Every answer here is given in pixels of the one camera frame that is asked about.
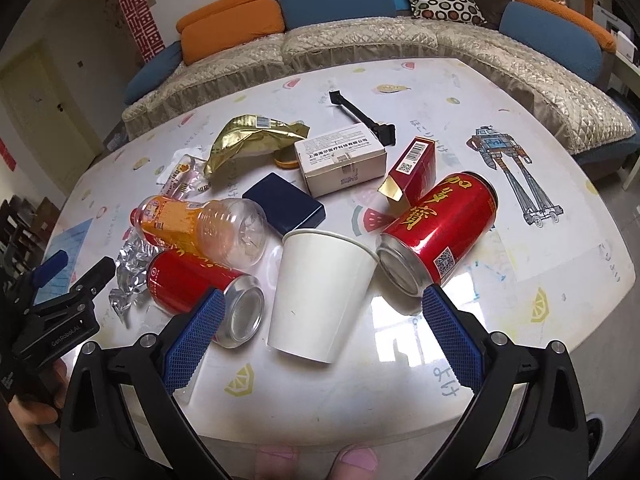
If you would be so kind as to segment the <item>person's right hand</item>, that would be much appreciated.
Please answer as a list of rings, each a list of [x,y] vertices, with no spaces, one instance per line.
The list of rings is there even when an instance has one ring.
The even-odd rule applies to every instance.
[[[303,453],[288,445],[266,445],[256,452],[253,478],[375,479],[379,464],[372,448],[363,446],[348,446],[330,455]]]

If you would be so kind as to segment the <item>person's left hand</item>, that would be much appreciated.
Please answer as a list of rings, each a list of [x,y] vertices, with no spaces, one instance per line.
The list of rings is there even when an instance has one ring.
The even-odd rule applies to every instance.
[[[9,411],[37,455],[59,477],[60,449],[42,427],[53,425],[58,420],[58,410],[62,410],[66,398],[68,379],[66,364],[61,359],[53,363],[52,370],[58,382],[54,388],[55,396],[52,406],[31,400],[21,400],[14,396],[9,403]]]

